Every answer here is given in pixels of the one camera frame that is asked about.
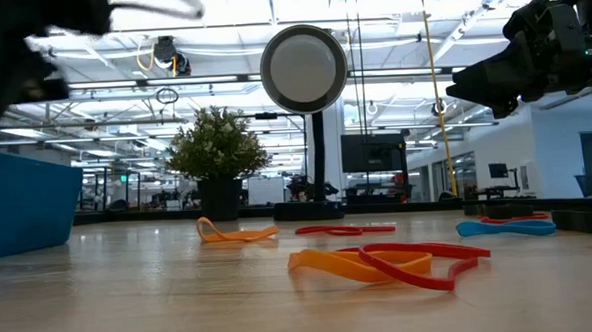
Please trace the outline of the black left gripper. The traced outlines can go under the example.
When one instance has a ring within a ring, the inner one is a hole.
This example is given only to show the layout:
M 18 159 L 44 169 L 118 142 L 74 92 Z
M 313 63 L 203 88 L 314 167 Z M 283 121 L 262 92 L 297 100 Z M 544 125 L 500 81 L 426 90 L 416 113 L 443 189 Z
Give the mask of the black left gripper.
M 0 37 L 0 119 L 12 104 L 66 99 L 70 95 L 58 68 L 21 37 Z

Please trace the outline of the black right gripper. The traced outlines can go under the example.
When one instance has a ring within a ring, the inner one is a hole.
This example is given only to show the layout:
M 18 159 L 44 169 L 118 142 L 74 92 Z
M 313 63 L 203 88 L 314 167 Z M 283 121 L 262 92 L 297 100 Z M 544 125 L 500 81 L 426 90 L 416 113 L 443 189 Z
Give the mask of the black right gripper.
M 592 17 L 561 2 L 527 4 L 514 12 L 522 56 L 503 51 L 452 75 L 446 93 L 509 117 L 516 96 L 533 102 L 547 93 L 575 95 L 592 87 Z

